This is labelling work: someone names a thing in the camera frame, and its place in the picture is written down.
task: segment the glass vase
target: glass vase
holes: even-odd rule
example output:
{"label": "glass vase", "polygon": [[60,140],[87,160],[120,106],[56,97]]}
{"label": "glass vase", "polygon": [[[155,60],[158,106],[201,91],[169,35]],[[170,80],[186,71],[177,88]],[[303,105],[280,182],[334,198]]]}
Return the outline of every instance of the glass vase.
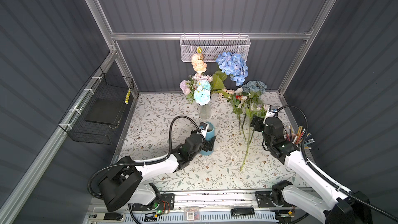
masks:
{"label": "glass vase", "polygon": [[201,119],[208,119],[211,117],[210,104],[199,106],[199,117]]}

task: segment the floral tablecloth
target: floral tablecloth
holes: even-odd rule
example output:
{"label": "floral tablecloth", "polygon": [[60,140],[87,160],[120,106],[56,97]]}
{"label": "floral tablecloth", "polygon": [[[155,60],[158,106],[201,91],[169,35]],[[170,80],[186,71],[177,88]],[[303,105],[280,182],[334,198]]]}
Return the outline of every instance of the floral tablecloth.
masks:
{"label": "floral tablecloth", "polygon": [[[281,106],[277,92],[265,92],[264,103]],[[249,155],[243,171],[240,166],[246,152],[243,135],[239,134],[239,122],[226,99],[214,94],[211,97],[212,116],[217,135],[214,152],[209,156],[197,155],[183,170],[162,174],[152,178],[160,191],[181,190],[220,190],[271,188],[276,182],[289,180],[297,187],[307,187],[307,183],[291,169],[282,165],[269,152],[262,148],[261,133],[255,132]],[[197,103],[189,104],[183,94],[142,94],[139,95],[130,128],[122,147],[120,158],[149,159],[167,153],[168,132],[172,119],[178,115],[199,118]],[[282,110],[279,114],[286,127],[290,122]],[[248,135],[248,121],[245,134]],[[184,143],[192,123],[179,119],[173,127],[173,148]]]}

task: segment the hanging basket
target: hanging basket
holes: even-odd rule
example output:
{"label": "hanging basket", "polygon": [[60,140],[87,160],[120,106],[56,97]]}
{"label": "hanging basket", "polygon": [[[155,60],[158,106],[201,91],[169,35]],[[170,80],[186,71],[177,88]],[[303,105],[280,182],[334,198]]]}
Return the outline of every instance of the hanging basket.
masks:
{"label": "hanging basket", "polygon": [[246,35],[220,35],[220,34],[196,34],[184,35],[180,38],[181,60],[191,62],[197,48],[201,47],[205,62],[216,62],[216,58],[223,52],[238,53],[243,60],[247,60],[250,48],[250,38]]}

